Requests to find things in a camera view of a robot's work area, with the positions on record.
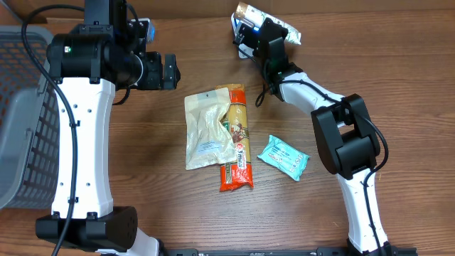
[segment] wood grain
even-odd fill
[[[0,25],[19,25],[18,20],[0,3]]]
[[[38,7],[55,4],[54,0],[4,0],[19,15],[26,17]],[[452,0],[242,0],[271,15],[349,13],[361,11],[410,11],[455,9]],[[59,0],[59,4],[84,6],[85,0]],[[229,17],[238,0],[128,0],[139,17],[151,18],[217,18]],[[41,18],[83,18],[78,11],[51,10]]]
[[[302,32],[303,46],[287,46],[291,59],[329,90],[363,96],[387,138],[390,160],[376,182],[390,242],[418,247],[420,255],[455,255],[455,11],[280,18]],[[64,33],[71,25],[48,28]],[[149,50],[175,53],[182,80],[176,91],[134,91],[113,107],[114,204],[136,207],[140,228],[171,248],[344,246],[341,190],[321,164],[311,120],[271,96],[254,107],[259,73],[237,58],[228,19],[158,20],[156,29]],[[220,193],[218,166],[185,170],[183,98],[226,83],[247,88],[255,188]],[[300,182],[256,158],[269,134],[311,156]],[[35,219],[47,213],[2,210],[0,254],[49,255],[52,245],[34,235]]]

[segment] plastic packaging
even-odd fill
[[[264,162],[277,167],[295,181],[300,181],[309,156],[289,146],[273,135],[269,136],[269,143],[259,156]]]
[[[270,18],[274,23],[281,25],[283,28],[287,28],[288,34],[284,40],[299,46],[301,45],[301,33],[296,30],[295,27],[283,22],[278,18],[273,17],[270,14],[260,11],[253,6],[239,2],[237,10],[234,13],[234,18],[247,20],[250,23],[253,23],[257,28],[261,27],[266,18]]]
[[[220,122],[229,106],[227,88],[185,97],[187,170],[236,159],[232,138]]]
[[[234,190],[245,184],[253,188],[245,86],[219,85],[216,88],[229,89],[231,105],[223,120],[223,125],[232,136],[237,156],[235,161],[221,166],[220,191]]]

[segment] red pasta package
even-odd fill
[[[231,105],[223,120],[235,145],[237,160],[221,166],[220,191],[231,191],[245,184],[253,186],[250,156],[250,137],[247,124],[247,101],[244,85],[219,85],[216,89],[229,89]]]

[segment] orange label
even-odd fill
[[[253,173],[250,163],[247,163],[245,169],[239,169],[237,164],[225,164],[221,166],[220,191],[234,190],[245,184],[254,188]]]
[[[230,102],[241,103],[246,105],[247,99],[245,98],[245,91],[242,90],[229,90]]]

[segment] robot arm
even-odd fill
[[[344,96],[332,93],[320,85],[316,84],[308,78],[306,73],[294,73],[284,79],[287,80],[302,80],[311,83],[317,87],[322,93],[327,94],[330,98],[341,101]],[[308,116],[314,110],[322,107],[330,107],[333,102],[324,99],[320,94],[316,93],[313,89],[306,85],[299,83],[282,83],[280,85],[280,92],[283,101],[298,107]],[[336,174],[336,178],[340,184],[343,192],[343,198],[346,205],[349,220],[349,242],[358,252],[373,252],[377,250],[378,246],[375,241],[373,230],[370,227],[370,220],[368,219],[367,207],[365,202],[365,194],[363,191],[363,181],[366,175],[370,173],[370,169],[366,168],[353,174],[352,179],[348,180],[340,174]],[[370,209],[378,234],[378,239],[381,245],[387,242],[387,236],[382,229],[380,222],[378,204],[375,194],[375,174],[368,179],[368,199],[370,201]]]
[[[349,255],[399,255],[400,249],[387,241],[380,222],[375,174],[370,173],[376,166],[380,145],[373,126],[368,123],[370,117],[364,101],[358,95],[344,97],[324,89],[290,63],[284,49],[287,29],[266,18],[255,33],[248,23],[232,22],[233,43],[242,55],[251,52],[257,57],[272,95],[311,116],[319,156],[327,170],[337,176],[343,192],[349,220]],[[352,124],[354,130],[340,133],[339,127]],[[406,253],[417,255],[415,250]]]
[[[54,243],[63,237],[63,246],[88,252],[157,256],[159,241],[138,229],[134,207],[113,206],[107,173],[109,118],[117,90],[175,89],[180,80],[175,55],[166,55],[163,68],[159,53],[146,52],[153,26],[147,18],[128,21],[124,0],[86,0],[84,18],[84,24],[69,34],[56,35],[47,50],[49,75],[75,118],[78,158],[74,211],[68,216],[73,173],[71,128],[58,97],[58,185],[52,214],[36,221],[36,235]],[[70,225],[62,235],[67,216]]]

